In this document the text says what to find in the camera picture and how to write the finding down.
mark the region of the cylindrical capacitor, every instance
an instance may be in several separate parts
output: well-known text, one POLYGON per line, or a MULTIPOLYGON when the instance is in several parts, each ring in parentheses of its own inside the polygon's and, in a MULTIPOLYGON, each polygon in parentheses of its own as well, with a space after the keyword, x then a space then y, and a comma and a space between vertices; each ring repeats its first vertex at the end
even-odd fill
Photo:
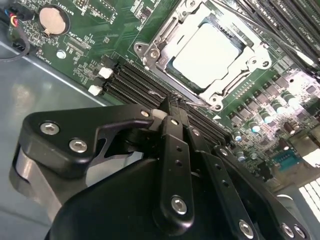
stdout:
POLYGON ((258 155, 255 152, 253 152, 251 153, 250 157, 252 160, 256 160, 258 158, 258 155))
POLYGON ((273 121, 273 117, 266 111, 260 113, 261 118, 266 124, 269 124, 273 121))
POLYGON ((279 138, 278 143, 279 143, 279 146, 281 149, 283 149, 285 151, 289 150, 290 147, 289 147, 287 141, 284 140, 283 138, 279 138))
POLYGON ((272 104, 273 109, 277 114, 283 114, 286 111, 286 108, 282 106, 279 102, 272 104))
POLYGON ((294 107, 299 105, 299 100, 295 98, 291 93, 283 96, 283 99, 288 103, 289 106, 294 107))
POLYGON ((246 158, 245 158, 245 154, 244 154, 244 152, 242 151, 242 150, 240 150, 240 151, 237 151, 236 152, 236 159, 241 163, 241 162, 243 162, 246 158))
POLYGON ((234 140, 235 140, 236 142, 241 142, 242 137, 241 137, 241 134, 240 134, 239 131, 235 131, 235 132, 233 133, 233 136, 234 136, 234 140))
POLYGON ((290 123, 288 122, 285 122, 283 124, 283 128, 290 134, 290 135, 293 135, 296 133, 296 130, 294 130, 294 128, 291 126, 290 123))
POLYGON ((249 128, 253 133, 258 133, 260 131, 260 127, 256 121, 252 121, 249 123, 249 128))

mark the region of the screw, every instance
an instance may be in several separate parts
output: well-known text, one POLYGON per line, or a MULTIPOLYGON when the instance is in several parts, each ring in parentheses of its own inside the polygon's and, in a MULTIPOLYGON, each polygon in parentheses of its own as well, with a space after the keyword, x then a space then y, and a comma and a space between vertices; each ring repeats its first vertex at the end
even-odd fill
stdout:
POLYGON ((63 50, 56 51, 56 56, 58 59, 65 59, 67 57, 67 54, 63 50))
POLYGON ((197 136, 200 136, 200 132, 197 130, 197 129, 192 129, 192 132, 197 135, 197 136))
POLYGON ((142 46, 141 45, 137 45, 135 47, 135 49, 138 51, 138 52, 141 52, 142 51, 142 46))
POLYGON ((267 43, 262 43, 262 46, 265 48, 265 49, 268 49, 269 48, 269 45, 267 43))
POLYGON ((41 124, 40 130, 47 135, 56 135, 60 131, 60 128, 52 122, 45 122, 41 124))
POLYGON ((186 203, 178 196, 174 196, 171 200, 171 206, 177 214, 185 215, 187 213, 186 203))
POLYGON ((254 231, 252 228, 249 226, 248 223, 243 221, 242 219, 239 221, 239 228, 241 232, 248 238, 248 239, 253 239, 254 238, 254 231))
POLYGON ((151 52, 150 52, 150 56, 151 56, 153 59, 157 58, 157 57, 158 57, 158 52, 157 52, 157 50, 152 49, 151 52))
POLYGON ((228 152, 226 150, 224 150, 223 148, 220 148, 220 152, 225 155, 228 156, 228 152))
POLYGON ((262 67, 267 67, 269 65, 269 62, 268 61, 264 61, 263 63, 262 63, 262 67))
POLYGON ((179 123, 177 122, 177 120, 174 120, 172 119, 171 122, 174 124, 174 125, 178 125, 179 123))
POLYGON ((146 111, 141 111, 141 114, 142 114, 142 116, 144 116, 146 118, 150 116, 150 114, 147 113, 146 111))
POLYGON ((284 231, 284 233, 287 234, 290 238, 293 239, 293 238, 295 237, 294 232, 291 230, 290 227, 288 227, 287 224, 282 223, 281 228, 282 228, 282 230, 284 231))
POLYGON ((306 238, 305 233, 297 225, 294 225, 294 229, 303 239, 306 238))
POLYGON ((69 147, 72 151, 78 153, 78 154, 82 154, 85 151, 87 151, 88 146, 87 144, 80 140, 80 139, 73 139, 69 142, 69 147))

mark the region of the cable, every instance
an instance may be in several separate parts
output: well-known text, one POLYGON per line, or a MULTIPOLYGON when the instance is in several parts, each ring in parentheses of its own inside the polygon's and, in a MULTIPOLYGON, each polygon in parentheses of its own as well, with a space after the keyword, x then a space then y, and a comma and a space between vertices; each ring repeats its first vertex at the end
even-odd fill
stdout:
POLYGON ((10 17, 10 22, 15 28, 18 27, 18 20, 16 15, 12 15, 10 17))
POLYGON ((22 59, 24 56, 26 56, 29 53, 30 48, 31 48, 29 40, 28 40, 28 37, 27 37, 25 31, 23 30, 22 27, 20 27, 18 25, 17 16, 16 15, 11 15, 10 16, 10 22, 15 27, 17 32, 19 33, 19 36, 23 40, 23 42, 25 44, 25 47, 24 47, 24 50, 17 56, 13 56, 13 57, 9 57, 9 58, 0 58, 0 63, 13 62, 13 61, 22 59))
POLYGON ((10 13, 7 9, 4 10, 5 15, 7 15, 8 17, 10 17, 10 13))
POLYGON ((273 33, 272 31, 268 30, 267 28, 261 26, 260 24, 257 24, 256 22, 254 22, 253 20, 251 20, 250 18, 248 18, 247 16, 241 14, 240 12, 238 12, 237 10, 233 9, 231 6, 228 6, 227 4, 225 4, 224 2, 221 2, 220 0, 210 0, 211 2, 223 7, 224 9, 228 10, 229 12, 233 13, 234 15, 236 15, 237 17, 239 17, 240 19, 246 21, 247 23, 253 25, 254 27, 260 29, 261 31, 265 32, 266 34, 269 34, 274 40, 276 40, 279 44, 287 47, 288 49, 290 49, 291 51, 295 52, 300 58, 302 58, 307 64, 310 64, 310 61, 306 60, 304 57, 309 58, 311 60, 311 58, 309 56, 307 56, 306 54, 304 54, 303 52, 295 49, 293 46, 291 46, 290 44, 286 43, 284 40, 282 40, 278 35, 276 35, 275 33, 273 33))

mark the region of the reflective surface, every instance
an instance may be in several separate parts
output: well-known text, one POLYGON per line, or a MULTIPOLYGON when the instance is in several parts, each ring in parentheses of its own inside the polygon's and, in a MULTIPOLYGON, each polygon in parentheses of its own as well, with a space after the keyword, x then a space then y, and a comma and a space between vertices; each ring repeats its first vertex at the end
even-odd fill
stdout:
MULTIPOLYGON (((10 57, 1 41, 0 57, 10 57)), ((9 170, 23 119, 30 113, 97 107, 99 103, 62 82, 59 76, 25 59, 0 64, 0 239, 43 240, 50 221, 46 210, 16 192, 9 170)))

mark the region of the motherboard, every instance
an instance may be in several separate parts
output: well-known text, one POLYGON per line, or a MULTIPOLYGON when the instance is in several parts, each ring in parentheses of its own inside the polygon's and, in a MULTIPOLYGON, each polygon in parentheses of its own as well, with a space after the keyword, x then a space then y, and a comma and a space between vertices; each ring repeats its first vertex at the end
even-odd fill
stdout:
POLYGON ((18 0, 8 11, 19 8, 32 16, 19 22, 30 54, 92 95, 154 109, 175 94, 208 144, 227 131, 237 160, 273 187, 278 173, 320 166, 317 1, 18 0))

